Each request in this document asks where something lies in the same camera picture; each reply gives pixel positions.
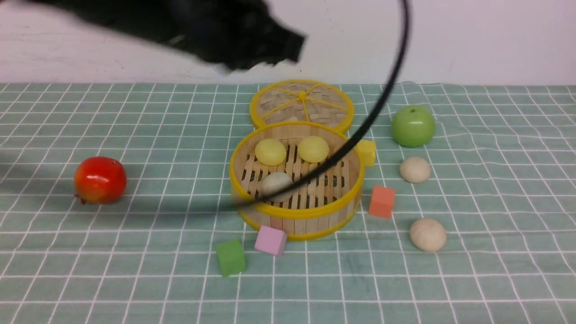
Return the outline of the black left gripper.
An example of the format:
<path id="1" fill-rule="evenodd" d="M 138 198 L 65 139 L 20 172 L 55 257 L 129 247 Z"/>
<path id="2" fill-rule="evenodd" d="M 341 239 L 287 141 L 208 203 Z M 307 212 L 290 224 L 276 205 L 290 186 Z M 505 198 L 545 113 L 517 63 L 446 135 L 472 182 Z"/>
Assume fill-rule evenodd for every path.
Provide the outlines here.
<path id="1" fill-rule="evenodd" d="M 272 17 L 263 0 L 29 0 L 83 23 L 193 55 L 228 71 L 297 63 L 305 35 Z"/>

